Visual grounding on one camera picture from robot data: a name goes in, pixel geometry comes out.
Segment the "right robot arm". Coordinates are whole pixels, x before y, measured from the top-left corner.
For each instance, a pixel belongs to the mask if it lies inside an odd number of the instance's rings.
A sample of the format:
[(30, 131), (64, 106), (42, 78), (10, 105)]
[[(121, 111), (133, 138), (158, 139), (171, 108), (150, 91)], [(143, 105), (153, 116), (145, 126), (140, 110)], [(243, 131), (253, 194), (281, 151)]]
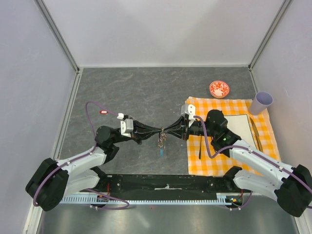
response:
[(228, 121), (220, 110), (210, 110), (206, 119), (196, 116), (194, 110), (185, 111), (172, 125), (164, 129), (183, 140), (190, 135), (203, 136), (206, 147), (213, 146), (218, 154), (247, 164), (257, 174), (233, 166), (223, 179), (223, 186), (229, 192), (238, 188), (249, 190), (276, 201), (288, 214), (300, 217), (312, 203), (312, 175), (306, 167), (294, 167), (275, 160), (248, 144), (227, 127)]

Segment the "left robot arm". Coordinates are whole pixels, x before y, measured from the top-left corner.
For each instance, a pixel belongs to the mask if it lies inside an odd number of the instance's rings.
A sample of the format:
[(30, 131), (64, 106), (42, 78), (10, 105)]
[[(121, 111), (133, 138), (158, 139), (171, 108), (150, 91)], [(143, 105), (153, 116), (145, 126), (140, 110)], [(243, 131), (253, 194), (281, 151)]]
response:
[(131, 118), (122, 120), (118, 128), (100, 126), (91, 149), (63, 160), (45, 159), (25, 190), (33, 199), (33, 205), (44, 211), (55, 208), (66, 195), (91, 188), (101, 192), (105, 190), (107, 180), (96, 170), (116, 156), (119, 151), (116, 143), (133, 140), (141, 144), (161, 131)]

